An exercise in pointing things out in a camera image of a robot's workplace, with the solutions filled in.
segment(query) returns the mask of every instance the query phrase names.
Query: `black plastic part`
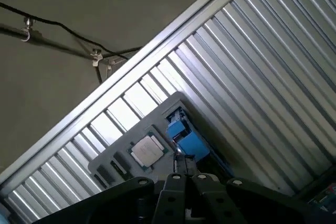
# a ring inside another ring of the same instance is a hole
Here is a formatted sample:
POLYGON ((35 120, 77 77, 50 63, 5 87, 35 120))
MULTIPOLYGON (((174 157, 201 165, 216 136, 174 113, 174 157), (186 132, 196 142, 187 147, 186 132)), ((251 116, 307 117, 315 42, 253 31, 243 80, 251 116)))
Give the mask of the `black plastic part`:
POLYGON ((204 215, 209 223, 248 223, 226 194, 225 186, 209 174, 196 174, 192 181, 201 197, 204 215))
POLYGON ((115 181, 115 179, 108 173, 108 171, 105 169, 104 166, 100 165, 97 168, 97 172, 108 184, 111 184, 112 182, 115 181))
POLYGON ((129 171, 126 171, 125 173, 120 169, 120 167, 113 161, 111 160, 110 164, 113 166, 113 168, 117 171, 117 173, 124 179, 124 180, 129 180, 133 178, 132 174, 129 171))
POLYGON ((139 223, 141 215, 150 217, 145 208, 147 203, 150 203, 153 192, 154 182, 152 180, 137 177, 55 212, 35 223, 139 223))
POLYGON ((229 180, 226 191, 249 223, 336 223, 329 212, 241 178, 229 180))
POLYGON ((160 193, 152 223, 184 223, 186 182, 187 177, 183 174, 168 175, 160 193))
POLYGON ((115 160, 121 165, 122 168, 126 171, 131 170, 131 165, 125 160, 125 158, 122 156, 120 152, 116 152, 113 157, 115 160))
POLYGON ((197 173, 195 155, 174 154, 174 171, 186 176, 194 176, 197 173))

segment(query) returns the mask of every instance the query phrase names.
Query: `screw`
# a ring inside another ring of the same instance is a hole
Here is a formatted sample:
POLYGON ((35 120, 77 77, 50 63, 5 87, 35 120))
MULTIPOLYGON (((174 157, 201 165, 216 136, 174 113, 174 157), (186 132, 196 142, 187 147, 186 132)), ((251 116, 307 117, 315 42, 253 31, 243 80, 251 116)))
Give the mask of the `screw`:
POLYGON ((146 180, 146 179, 141 179, 141 180, 139 180, 139 184, 140 184, 140 185, 147 184, 147 182, 148 182, 148 180, 146 180))
POLYGON ((98 54, 101 53, 101 49, 93 48, 92 52, 93 52, 95 55, 98 55, 98 54))
POLYGON ((232 183, 237 186, 240 186, 243 182, 241 182, 240 180, 234 180, 232 183))
POLYGON ((200 178, 200 179, 206 179, 206 176, 203 175, 203 174, 200 174, 200 175, 197 176, 197 178, 200 178))

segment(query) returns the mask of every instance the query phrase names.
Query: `ceiling wall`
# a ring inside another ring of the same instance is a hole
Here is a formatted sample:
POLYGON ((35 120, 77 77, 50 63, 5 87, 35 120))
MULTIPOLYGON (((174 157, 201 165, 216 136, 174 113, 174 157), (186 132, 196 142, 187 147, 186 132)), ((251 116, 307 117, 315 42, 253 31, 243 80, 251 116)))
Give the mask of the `ceiling wall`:
MULTIPOLYGON (((66 24, 111 50, 146 44, 195 0, 0 0, 66 24)), ((0 23, 23 18, 0 9, 0 23)), ((46 38, 80 49, 58 27, 36 23, 46 38)), ((97 86, 90 61, 0 35, 0 172, 97 86)))

